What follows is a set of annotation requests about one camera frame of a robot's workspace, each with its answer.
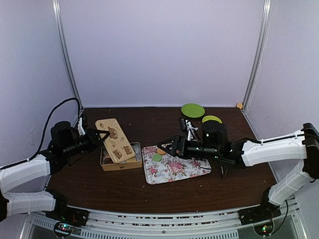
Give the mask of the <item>silver metal tin lid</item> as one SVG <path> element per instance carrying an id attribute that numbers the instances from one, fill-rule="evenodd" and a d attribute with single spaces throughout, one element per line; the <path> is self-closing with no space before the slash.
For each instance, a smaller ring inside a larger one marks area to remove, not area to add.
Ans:
<path id="1" fill-rule="evenodd" d="M 100 119 L 95 122 L 97 130 L 108 131 L 104 147 L 115 164 L 135 157 L 136 153 L 115 118 Z"/>

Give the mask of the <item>floral rectangular tray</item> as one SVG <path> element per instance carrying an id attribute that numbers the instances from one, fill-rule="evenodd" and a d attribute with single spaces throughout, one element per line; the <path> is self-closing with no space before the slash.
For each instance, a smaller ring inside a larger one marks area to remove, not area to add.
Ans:
<path id="1" fill-rule="evenodd" d="M 155 162 L 152 156 L 157 153 L 157 148 L 147 146 L 142 149 L 145 178 L 150 185 L 189 179 L 211 172 L 211 166 L 206 159 L 181 159 L 165 154 L 160 162 Z"/>

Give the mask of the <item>beige cookie tin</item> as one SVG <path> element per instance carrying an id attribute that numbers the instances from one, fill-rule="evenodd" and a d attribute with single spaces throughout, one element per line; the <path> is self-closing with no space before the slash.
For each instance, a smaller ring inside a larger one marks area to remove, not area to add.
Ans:
<path id="1" fill-rule="evenodd" d="M 141 145 L 139 142 L 132 142 L 131 145 L 136 154 L 135 157 L 132 157 L 121 163 L 114 163 L 112 159 L 110 158 L 107 150 L 103 146 L 101 148 L 101 158 L 100 158 L 100 165 L 102 169 L 104 171 L 118 171 L 118 170 L 141 168 L 143 164 Z"/>

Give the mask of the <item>metal tongs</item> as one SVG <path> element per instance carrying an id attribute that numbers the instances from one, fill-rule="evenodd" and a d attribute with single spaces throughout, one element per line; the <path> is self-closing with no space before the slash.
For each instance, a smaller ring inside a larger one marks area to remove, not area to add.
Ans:
<path id="1" fill-rule="evenodd" d="M 228 170 L 231 164 L 228 162 L 218 162 L 218 165 L 220 168 L 221 178 L 224 180 L 228 175 Z"/>

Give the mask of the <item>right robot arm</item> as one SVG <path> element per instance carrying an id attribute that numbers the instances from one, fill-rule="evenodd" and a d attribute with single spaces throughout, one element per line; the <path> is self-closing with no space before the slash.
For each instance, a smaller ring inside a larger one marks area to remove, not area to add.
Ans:
<path id="1" fill-rule="evenodd" d="M 270 139 L 242 139 L 230 142 L 226 126 L 208 120 L 201 126 L 202 139 L 173 136 L 157 147 L 182 159 L 215 160 L 221 166 L 244 169 L 265 162 L 296 159 L 298 164 L 276 185 L 264 191 L 256 216 L 267 219 L 291 195 L 319 178 L 319 133 L 311 123 L 301 130 Z"/>

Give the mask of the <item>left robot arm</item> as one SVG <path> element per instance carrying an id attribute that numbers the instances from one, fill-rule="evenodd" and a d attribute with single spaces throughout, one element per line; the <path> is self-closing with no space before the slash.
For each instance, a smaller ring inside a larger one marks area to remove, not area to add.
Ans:
<path id="1" fill-rule="evenodd" d="M 46 150 L 34 156 L 9 164 L 0 169 L 0 219 L 9 216 L 46 211 L 49 216 L 61 221 L 73 218 L 67 206 L 67 198 L 55 190 L 38 193 L 16 193 L 9 191 L 34 179 L 60 172 L 69 164 L 69 159 L 78 154 L 92 152 L 110 135 L 107 130 L 77 128 L 68 121 L 60 121 L 50 130 L 51 141 Z"/>

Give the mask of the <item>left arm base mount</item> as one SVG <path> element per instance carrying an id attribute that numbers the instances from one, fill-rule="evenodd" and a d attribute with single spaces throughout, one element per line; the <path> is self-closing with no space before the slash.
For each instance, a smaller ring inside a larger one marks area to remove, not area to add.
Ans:
<path id="1" fill-rule="evenodd" d="M 68 199 L 56 190 L 47 190 L 55 199 L 55 207 L 52 211 L 45 212 L 45 216 L 57 221 L 62 221 L 72 226 L 86 226 L 89 212 L 68 206 Z"/>

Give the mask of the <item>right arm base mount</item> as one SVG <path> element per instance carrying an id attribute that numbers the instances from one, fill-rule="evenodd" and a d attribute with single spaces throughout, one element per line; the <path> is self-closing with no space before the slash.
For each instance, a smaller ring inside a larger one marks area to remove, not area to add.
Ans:
<path id="1" fill-rule="evenodd" d="M 281 215 L 280 206 L 269 202 L 266 195 L 262 196 L 259 206 L 241 209 L 238 211 L 241 225 L 254 224 L 262 221 L 270 221 Z"/>

